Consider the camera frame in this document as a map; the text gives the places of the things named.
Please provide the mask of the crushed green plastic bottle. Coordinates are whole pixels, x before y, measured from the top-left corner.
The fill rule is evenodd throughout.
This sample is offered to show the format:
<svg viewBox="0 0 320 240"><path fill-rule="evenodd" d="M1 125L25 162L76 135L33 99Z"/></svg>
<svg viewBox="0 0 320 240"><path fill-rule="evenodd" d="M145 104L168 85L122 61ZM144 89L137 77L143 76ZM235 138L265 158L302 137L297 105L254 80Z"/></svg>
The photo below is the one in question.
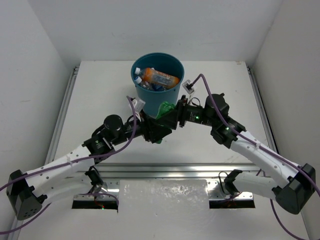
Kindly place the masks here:
<svg viewBox="0 0 320 240"><path fill-rule="evenodd" d="M160 144L164 137L172 133L171 112L175 110L173 103L164 101L160 104L158 114L154 120L153 143Z"/></svg>

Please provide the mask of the orange bottle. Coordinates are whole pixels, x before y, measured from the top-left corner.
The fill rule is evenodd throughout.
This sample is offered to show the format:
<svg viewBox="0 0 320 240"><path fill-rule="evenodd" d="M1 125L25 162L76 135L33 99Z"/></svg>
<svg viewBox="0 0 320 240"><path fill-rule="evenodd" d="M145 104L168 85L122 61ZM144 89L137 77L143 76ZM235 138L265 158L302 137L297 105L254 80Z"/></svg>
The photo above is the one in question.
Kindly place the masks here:
<svg viewBox="0 0 320 240"><path fill-rule="evenodd" d="M144 82L159 85L167 89L172 89L180 83L180 79L178 77L160 72L149 67L144 69L136 67L134 70L134 74L140 77Z"/></svg>

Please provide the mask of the clear bottle white cap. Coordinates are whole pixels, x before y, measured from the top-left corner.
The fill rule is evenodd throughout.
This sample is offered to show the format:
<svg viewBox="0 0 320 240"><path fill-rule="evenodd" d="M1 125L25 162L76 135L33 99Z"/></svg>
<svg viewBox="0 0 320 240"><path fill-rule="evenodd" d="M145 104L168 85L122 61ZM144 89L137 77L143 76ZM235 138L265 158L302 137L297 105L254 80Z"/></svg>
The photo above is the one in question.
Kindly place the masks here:
<svg viewBox="0 0 320 240"><path fill-rule="evenodd" d="M142 80L139 76L137 76L133 81L145 90L154 91L152 85L149 82Z"/></svg>

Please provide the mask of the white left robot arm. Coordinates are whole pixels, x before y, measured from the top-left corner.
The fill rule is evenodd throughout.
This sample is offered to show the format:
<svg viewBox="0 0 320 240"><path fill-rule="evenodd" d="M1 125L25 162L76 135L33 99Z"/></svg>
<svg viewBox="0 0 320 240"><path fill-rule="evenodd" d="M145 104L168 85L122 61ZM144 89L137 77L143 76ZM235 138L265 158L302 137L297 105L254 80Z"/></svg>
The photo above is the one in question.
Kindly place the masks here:
<svg viewBox="0 0 320 240"><path fill-rule="evenodd" d="M96 165L117 154L116 145L128 145L137 137L154 144L171 133L169 127L143 113L127 122L116 114L107 116L91 138L66 155L34 170L10 174L6 195L16 218L29 219L44 205L69 195L98 194L105 183Z"/></svg>

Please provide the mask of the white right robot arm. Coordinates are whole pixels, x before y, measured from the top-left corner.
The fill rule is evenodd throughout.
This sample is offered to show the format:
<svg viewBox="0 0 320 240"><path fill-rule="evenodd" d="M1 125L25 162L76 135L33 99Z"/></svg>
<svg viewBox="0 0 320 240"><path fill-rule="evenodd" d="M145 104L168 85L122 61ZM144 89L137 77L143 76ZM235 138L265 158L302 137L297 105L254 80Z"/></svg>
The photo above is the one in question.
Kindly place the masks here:
<svg viewBox="0 0 320 240"><path fill-rule="evenodd" d="M208 96L203 107L190 105L182 96L177 104L163 102L156 121L172 130L183 127L186 122L211 127L210 134L218 144L242 155L267 173L266 177L260 177L232 170L220 184L224 194L252 192L276 201L284 210L297 215L313 193L320 191L315 169L307 163L301 166L291 162L259 142L229 116L229 109L222 93Z"/></svg>

